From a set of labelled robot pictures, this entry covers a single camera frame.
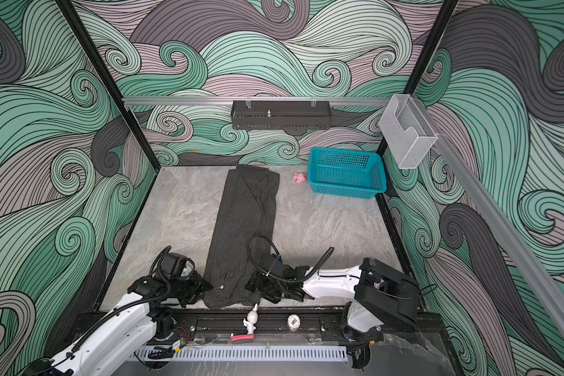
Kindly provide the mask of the dark grey pinstriped shirt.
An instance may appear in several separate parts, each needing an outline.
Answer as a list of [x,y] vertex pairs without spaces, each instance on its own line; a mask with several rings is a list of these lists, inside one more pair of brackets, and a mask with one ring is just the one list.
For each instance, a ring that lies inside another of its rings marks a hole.
[[208,308],[260,301],[258,291],[245,288],[255,273],[247,243],[255,234],[273,237],[279,186],[280,175],[269,169],[240,164],[228,172],[205,266],[213,286],[203,298]]

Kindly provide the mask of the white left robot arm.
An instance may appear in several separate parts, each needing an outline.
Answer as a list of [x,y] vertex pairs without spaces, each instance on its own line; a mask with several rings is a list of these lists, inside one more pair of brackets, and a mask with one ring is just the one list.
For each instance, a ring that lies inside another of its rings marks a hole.
[[110,375],[141,346],[150,341],[164,343],[164,354],[171,356],[187,333],[174,318],[170,298],[181,307],[203,299],[213,286],[199,273],[169,280],[159,273],[137,279],[115,308],[87,330],[79,339],[51,359],[28,365],[23,375]]

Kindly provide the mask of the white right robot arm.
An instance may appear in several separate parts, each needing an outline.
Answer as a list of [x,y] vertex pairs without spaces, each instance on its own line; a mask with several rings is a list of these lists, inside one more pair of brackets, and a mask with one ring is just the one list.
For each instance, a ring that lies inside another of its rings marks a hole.
[[282,299],[346,299],[341,328],[354,341],[372,329],[418,329],[418,282],[376,258],[365,258],[359,266],[346,269],[321,269],[293,268],[274,256],[269,268],[259,267],[252,274],[245,289],[259,292],[274,304]]

